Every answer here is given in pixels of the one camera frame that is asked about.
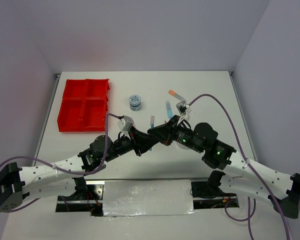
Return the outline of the clear pen cap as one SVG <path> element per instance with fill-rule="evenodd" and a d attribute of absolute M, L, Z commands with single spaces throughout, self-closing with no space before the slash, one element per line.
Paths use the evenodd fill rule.
<path fill-rule="evenodd" d="M 150 124 L 153 125 L 155 123 L 155 116 L 150 117 Z"/>

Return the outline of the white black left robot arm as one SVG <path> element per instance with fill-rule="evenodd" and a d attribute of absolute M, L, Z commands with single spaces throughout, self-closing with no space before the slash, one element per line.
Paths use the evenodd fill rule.
<path fill-rule="evenodd" d="M 0 212 L 12 213 L 37 199 L 64 195 L 66 191 L 75 199 L 83 199 L 88 192 L 84 177 L 103 170 L 105 162 L 130 151 L 136 155 L 147 152 L 159 141 L 132 127 L 125 136 L 112 141 L 107 135 L 98 136 L 83 152 L 65 160 L 39 166 L 18 166 L 15 158 L 0 165 Z"/>

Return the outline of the blue gel pen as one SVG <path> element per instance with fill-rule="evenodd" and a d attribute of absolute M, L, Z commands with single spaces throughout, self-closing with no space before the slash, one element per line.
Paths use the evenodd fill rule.
<path fill-rule="evenodd" d="M 151 129 L 154 128 L 154 120 L 153 119 L 150 120 L 150 128 Z"/>

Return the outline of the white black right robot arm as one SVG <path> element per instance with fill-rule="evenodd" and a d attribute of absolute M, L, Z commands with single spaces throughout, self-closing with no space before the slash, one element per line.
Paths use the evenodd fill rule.
<path fill-rule="evenodd" d="M 300 211 L 300 174 L 289 175 L 256 161 L 245 160 L 234 147 L 218 140 L 218 133 L 208 123 L 200 122 L 194 129 L 178 125 L 179 116 L 147 132 L 169 146 L 177 142 L 195 152 L 213 172 L 207 190 L 213 196 L 234 193 L 262 200 L 290 219 Z"/>

